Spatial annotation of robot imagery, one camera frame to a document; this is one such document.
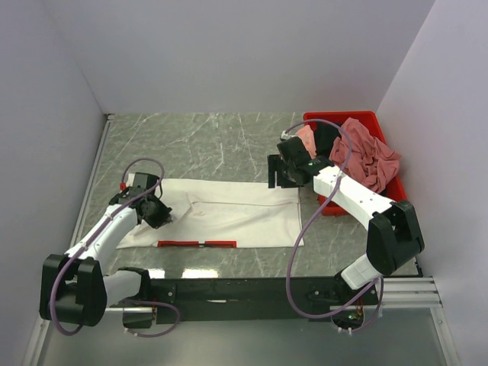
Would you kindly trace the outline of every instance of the fabric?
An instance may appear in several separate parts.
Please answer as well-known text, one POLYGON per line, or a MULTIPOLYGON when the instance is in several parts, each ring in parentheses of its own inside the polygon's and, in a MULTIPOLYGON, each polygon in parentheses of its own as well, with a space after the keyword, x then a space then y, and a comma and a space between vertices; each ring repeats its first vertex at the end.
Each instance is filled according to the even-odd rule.
MULTIPOLYGON (((349 118, 342 128, 352 140, 352 155, 345 173, 372 191, 382 192, 397 175, 402 156, 372 137, 359 120, 349 118)), ((347 153, 348 141, 341 136, 335 139, 329 158, 336 165, 341 165, 347 153)))
MULTIPOLYGON (((129 175, 128 185, 132 180, 133 175, 129 175)), ((118 248, 157 246, 163 240, 236 241, 237 248, 274 248, 293 246, 301 231, 297 188, 164 179, 162 189, 161 200, 172 208, 173 222, 157 230, 143 222, 122 239, 118 248)))
POLYGON ((334 126, 329 124, 316 124, 316 129, 313 131, 313 136, 315 138, 315 146, 317 148, 318 156, 325 156, 328 158, 332 147, 334 146, 334 141, 337 137, 340 137, 339 130, 334 126))
POLYGON ((297 131, 297 135, 300 140, 302 140, 302 143, 305 146, 305 149, 307 149, 308 153, 310 154, 310 157, 312 159, 315 159, 317 157, 317 154, 312 128, 306 125, 305 127, 302 127, 297 131))

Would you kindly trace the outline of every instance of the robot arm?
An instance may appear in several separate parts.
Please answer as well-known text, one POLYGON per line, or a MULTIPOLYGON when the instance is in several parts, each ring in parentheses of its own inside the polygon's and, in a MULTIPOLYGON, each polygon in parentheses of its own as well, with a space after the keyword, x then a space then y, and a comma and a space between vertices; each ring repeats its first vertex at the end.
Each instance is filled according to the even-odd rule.
POLYGON ((86 248, 88 238, 100 230, 95 241, 69 267, 57 288, 55 307, 59 321, 94 326, 101 320, 106 307, 126 297, 146 297, 149 291, 147 270, 121 268, 107 277, 103 273, 119 242, 143 220, 152 228, 171 221, 171 208, 154 193, 136 199, 114 216, 121 205, 150 189, 158 179, 155 175, 136 173, 132 186, 122 187, 123 190, 110 200, 104 216, 80 242, 64 255, 50 255, 46 259, 40 293, 42 318, 50 319, 50 295, 61 268, 81 248, 86 248), (108 225, 105 223, 107 219, 110 220, 108 225))
POLYGON ((366 253, 338 275, 357 290, 375 278, 391 275, 424 249, 419 222, 413 205, 395 202, 370 191, 326 157, 310 158, 299 137, 278 144, 280 155, 268 157, 269 187, 310 186, 328 197, 341 184, 332 201, 347 210, 368 231, 366 253))

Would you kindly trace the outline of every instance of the cable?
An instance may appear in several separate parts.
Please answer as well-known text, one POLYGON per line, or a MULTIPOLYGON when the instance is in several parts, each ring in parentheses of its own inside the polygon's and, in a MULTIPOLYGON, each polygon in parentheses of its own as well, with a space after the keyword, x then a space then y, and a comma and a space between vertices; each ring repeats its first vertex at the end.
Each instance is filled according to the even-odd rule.
POLYGON ((180 323, 180 319, 181 319, 180 310, 178 310, 178 308, 176 306, 171 305, 170 303, 160 303, 158 301, 141 301, 141 300, 132 300, 132 299, 125 299, 124 301, 128 301, 130 303, 141 303, 142 305, 150 305, 152 307, 167 307, 167 308, 173 310, 176 313, 176 320, 173 323, 173 325, 170 326, 169 328, 167 328, 167 330, 165 330, 163 332, 159 332, 159 333, 155 333, 155 334, 144 334, 144 333, 138 333, 138 332, 133 331, 132 329, 127 329, 126 328, 126 331, 128 333, 134 334, 136 337, 141 337, 141 338, 156 338, 156 337, 160 337, 160 336, 163 336, 163 335, 168 334, 169 332, 171 332, 180 323))
POLYGON ((125 204, 122 204, 120 207, 118 207, 116 210, 114 210, 114 212, 109 217, 107 217, 107 219, 105 219, 103 221, 103 223, 101 223, 101 225, 96 229, 96 231, 86 240, 85 245, 83 247, 81 247, 77 252, 75 252, 75 254, 73 255, 73 257, 71 257, 66 262, 66 264, 64 264, 64 266, 59 271, 59 274, 56 276, 56 280, 54 281, 53 289, 51 290, 51 295, 50 295, 50 302, 49 302, 49 304, 50 304, 49 305, 49 307, 50 307, 50 315, 51 315, 51 320, 53 321, 54 326, 56 327, 56 329, 61 334, 65 335, 65 336, 73 336, 76 333, 78 333, 80 331, 80 329, 83 327, 80 324, 75 330, 72 330, 72 331, 69 331, 69 330, 64 329, 63 326, 61 326, 61 323, 59 322, 58 316, 56 315, 56 307, 55 306, 51 306, 51 304, 55 304, 56 303, 56 294, 58 292, 59 284, 61 283, 61 280, 63 279, 63 276, 66 273, 66 271, 68 271, 69 266, 76 259, 78 259, 79 256, 85 250, 88 250, 88 247, 100 236, 100 234, 105 230, 105 228, 107 227, 107 225, 114 219, 114 217, 116 217, 124 208, 129 207, 134 201, 137 201, 140 198, 142 198, 142 197, 148 195, 149 193, 153 192, 154 190, 156 190, 158 188, 158 186, 161 184, 162 179, 164 178, 165 169, 162 166, 161 162, 159 162, 158 160, 153 159, 153 158, 139 158, 139 159, 136 159, 133 162, 131 162, 125 168, 124 173, 122 174, 122 182, 125 181, 125 178, 126 178, 126 175, 127 175, 127 171, 129 170, 129 168, 132 167, 132 165, 136 164, 137 162, 142 162, 142 161, 154 162, 155 164, 159 165, 159 167, 161 169, 161 176, 159 177, 158 181, 151 188, 149 188, 147 191, 144 191, 143 193, 140 193, 137 196, 131 198, 125 204))
MULTIPOLYGON (((344 160, 344 162, 342 163, 342 166, 341 166, 341 171, 344 172, 345 167, 347 166, 348 161, 351 158, 351 154, 352 154, 352 142, 351 142, 351 138, 349 137, 348 133, 345 132, 345 130, 342 127, 340 127, 339 125, 334 124, 333 122, 330 122, 328 120, 320 120, 320 119, 303 120, 303 121, 301 121, 301 122, 299 122, 297 124, 294 124, 293 126, 289 127, 287 130, 285 130, 285 133, 290 132, 295 127, 298 127, 298 126, 300 126, 302 124, 309 123, 309 122, 318 122, 318 123, 321 123, 321 124, 328 124, 330 126, 334 126, 335 128, 337 128, 345 136, 345 138, 348 141, 348 154, 345 157, 345 160, 344 160)), ((342 305, 340 308, 338 308, 336 310, 333 310, 333 311, 329 311, 328 313, 324 313, 324 314, 309 314, 309 313, 305 313, 304 311, 302 311, 302 310, 300 310, 298 308, 298 306, 295 304, 295 302, 293 300, 293 297, 291 295, 291 270, 293 268, 293 261, 295 259, 295 255, 297 254, 297 250, 298 250, 298 246, 300 245, 300 241, 302 240, 303 235, 308 230, 308 228, 310 227, 310 225, 312 224, 312 222, 322 213, 322 210, 333 199, 334 195, 339 190, 339 186, 341 184, 341 180, 342 180, 342 176, 339 175, 337 177, 337 181, 335 182, 334 189, 332 190, 330 196, 327 197, 326 201, 323 204, 320 205, 319 209, 317 211, 315 211, 315 213, 313 213, 312 217, 307 221, 307 223, 305 223, 305 226, 300 231, 300 234, 298 234, 297 240, 295 241, 295 244, 294 244, 294 247, 293 247, 293 252, 291 253, 291 256, 290 256, 290 261, 288 262, 287 275, 286 275, 286 281, 285 281, 288 302, 290 303, 291 307, 293 308, 293 310, 295 310, 295 312, 297 314, 299 314, 299 315, 301 315, 301 316, 303 316, 305 318, 308 318, 308 319, 324 319, 324 318, 327 318, 327 317, 330 317, 330 316, 334 316, 334 315, 340 313, 346 307, 350 306, 357 299, 359 299, 363 294, 365 294, 367 291, 369 291, 369 289, 372 288, 374 286, 374 284, 377 283, 377 278, 376 278, 372 282, 370 282, 366 287, 364 287, 361 291, 359 291, 352 299, 350 299, 350 301, 348 301, 347 303, 345 303, 344 305, 342 305)))

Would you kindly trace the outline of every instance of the folded cloth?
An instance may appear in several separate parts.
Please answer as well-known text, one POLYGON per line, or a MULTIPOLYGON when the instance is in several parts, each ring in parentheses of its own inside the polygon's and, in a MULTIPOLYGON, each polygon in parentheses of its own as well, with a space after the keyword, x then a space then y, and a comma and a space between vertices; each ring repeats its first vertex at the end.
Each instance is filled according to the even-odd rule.
MULTIPOLYGON (((129 175, 127 185, 132 180, 129 175)), ((159 241, 225 241, 236 242, 237 248, 273 248, 293 246, 301 231, 297 188, 164 179, 162 190, 161 201, 173 209, 173 222, 156 230, 142 222, 118 248, 157 246, 159 241)))

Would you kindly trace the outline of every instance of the black metal bar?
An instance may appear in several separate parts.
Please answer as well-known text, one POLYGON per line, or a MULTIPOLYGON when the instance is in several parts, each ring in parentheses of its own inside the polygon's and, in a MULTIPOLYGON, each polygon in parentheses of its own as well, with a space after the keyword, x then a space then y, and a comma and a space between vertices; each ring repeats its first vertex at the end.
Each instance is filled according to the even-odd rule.
MULTIPOLYGON (((291 290, 295 303, 308 313, 330 311, 357 293, 344 298, 334 277, 292 278, 291 290)), ((284 278, 152 279, 151 298, 174 304, 183 321, 300 318, 288 303, 284 278)), ((362 298, 364 305, 377 304, 376 294, 362 298)), ((158 309, 158 324, 174 320, 171 310, 158 309)))

